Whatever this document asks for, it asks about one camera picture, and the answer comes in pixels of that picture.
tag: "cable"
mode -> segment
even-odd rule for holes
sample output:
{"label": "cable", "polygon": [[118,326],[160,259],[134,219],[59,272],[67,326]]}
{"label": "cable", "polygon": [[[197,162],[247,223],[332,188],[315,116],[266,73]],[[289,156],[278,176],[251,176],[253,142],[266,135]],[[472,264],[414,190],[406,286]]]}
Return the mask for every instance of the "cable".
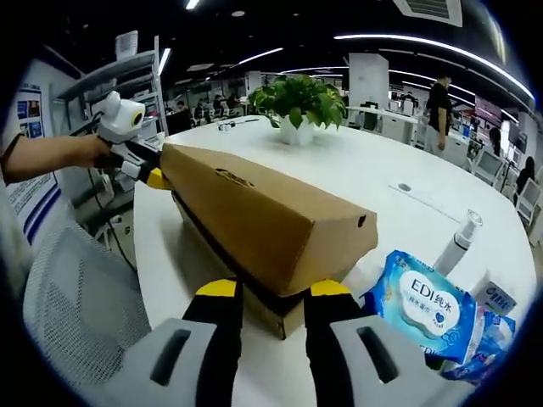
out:
{"label": "cable", "polygon": [[[88,173],[88,179],[91,180],[92,190],[94,191],[94,199],[96,200],[96,203],[98,204],[98,207],[100,208],[100,211],[103,213],[104,207],[102,206],[102,204],[100,203],[100,200],[98,199],[98,192],[96,191],[96,186],[94,185],[94,180],[92,179],[91,170],[87,169],[87,173]],[[119,248],[120,255],[125,260],[125,262],[130,266],[132,271],[136,273],[137,272],[136,267],[134,267],[132,263],[130,262],[130,260],[126,257],[126,254],[120,245],[119,238],[117,237],[117,234],[115,233],[115,229],[113,228],[113,225],[111,225],[111,221],[109,219],[107,219],[106,221],[108,223],[109,229],[111,229],[111,233],[113,233],[113,238],[117,242],[117,247]]]}

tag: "poster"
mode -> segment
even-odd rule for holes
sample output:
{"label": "poster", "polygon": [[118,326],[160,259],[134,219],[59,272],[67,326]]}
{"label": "poster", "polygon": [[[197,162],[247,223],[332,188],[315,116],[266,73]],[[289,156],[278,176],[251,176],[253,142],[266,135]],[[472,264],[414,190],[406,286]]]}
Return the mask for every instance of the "poster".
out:
{"label": "poster", "polygon": [[[39,86],[24,84],[17,94],[17,117],[24,137],[46,136],[43,132],[42,91]],[[40,225],[60,196],[54,173],[8,185],[11,205],[23,232],[32,244]]]}

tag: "human arm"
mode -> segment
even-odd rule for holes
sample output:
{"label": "human arm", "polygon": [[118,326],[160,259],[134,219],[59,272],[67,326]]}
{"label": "human arm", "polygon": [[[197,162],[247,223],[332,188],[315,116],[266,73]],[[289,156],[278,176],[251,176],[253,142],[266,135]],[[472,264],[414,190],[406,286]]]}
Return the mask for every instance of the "human arm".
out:
{"label": "human arm", "polygon": [[438,148],[445,149],[445,135],[447,128],[447,109],[439,108],[439,144]]}
{"label": "human arm", "polygon": [[520,170],[520,174],[518,174],[518,177],[517,177],[517,193],[522,192],[527,180],[528,180],[528,176],[526,173],[526,169],[523,168]]}
{"label": "human arm", "polygon": [[109,146],[96,134],[17,137],[1,158],[2,173],[6,184],[21,182],[64,167],[91,168],[100,155],[109,155]]}

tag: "hand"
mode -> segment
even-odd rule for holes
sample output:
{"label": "hand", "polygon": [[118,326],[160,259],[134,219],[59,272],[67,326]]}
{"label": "hand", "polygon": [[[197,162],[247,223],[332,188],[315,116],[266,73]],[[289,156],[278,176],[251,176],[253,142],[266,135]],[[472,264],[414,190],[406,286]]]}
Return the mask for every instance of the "hand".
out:
{"label": "hand", "polygon": [[111,147],[98,134],[87,134],[78,139],[77,165],[80,167],[92,168],[98,157],[109,156]]}
{"label": "hand", "polygon": [[445,150],[445,138],[444,137],[439,138],[438,149],[440,151]]}

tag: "person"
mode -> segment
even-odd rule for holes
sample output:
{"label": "person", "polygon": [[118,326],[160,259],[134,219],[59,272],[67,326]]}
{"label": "person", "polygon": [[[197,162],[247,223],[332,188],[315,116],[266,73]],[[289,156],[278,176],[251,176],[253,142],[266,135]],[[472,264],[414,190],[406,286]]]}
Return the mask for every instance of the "person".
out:
{"label": "person", "polygon": [[98,157],[109,155],[110,147],[96,134],[24,137],[14,107],[6,121],[0,137],[0,253],[7,266],[8,286],[14,298],[20,299],[33,258],[30,245],[17,223],[6,186],[64,167],[91,168]]}
{"label": "person", "polygon": [[430,90],[430,96],[426,106],[426,114],[429,113],[429,121],[426,129],[426,142],[424,150],[435,156],[441,157],[446,138],[451,127],[452,106],[449,99],[448,88],[451,77],[447,74],[440,75]]}
{"label": "person", "polygon": [[213,112],[213,104],[210,103],[210,100],[208,98],[204,99],[204,101],[202,102],[202,107],[208,112]]}
{"label": "person", "polygon": [[185,110],[188,110],[188,107],[185,106],[185,103],[182,100],[180,100],[179,103],[177,104],[177,111],[184,112]]}
{"label": "person", "polygon": [[204,117],[204,108],[202,107],[202,103],[198,103],[194,110],[194,119],[199,120],[202,119],[202,117]]}
{"label": "person", "polygon": [[238,104],[238,97],[234,94],[230,95],[227,100],[227,106],[229,109],[234,109]]}
{"label": "person", "polygon": [[501,157],[501,131],[497,127],[490,130],[490,151]]}
{"label": "person", "polygon": [[407,94],[403,96],[402,100],[411,100],[413,102],[413,107],[418,108],[418,99],[413,96],[413,92],[408,91]]}
{"label": "person", "polygon": [[215,100],[213,101],[213,110],[219,110],[219,115],[222,117],[224,115],[224,102],[225,98],[222,95],[215,95]]}
{"label": "person", "polygon": [[530,178],[535,180],[535,162],[531,156],[526,159],[526,164],[517,178],[517,193],[513,197],[515,205],[517,204],[518,195],[523,191],[526,182],[528,182],[528,179]]}

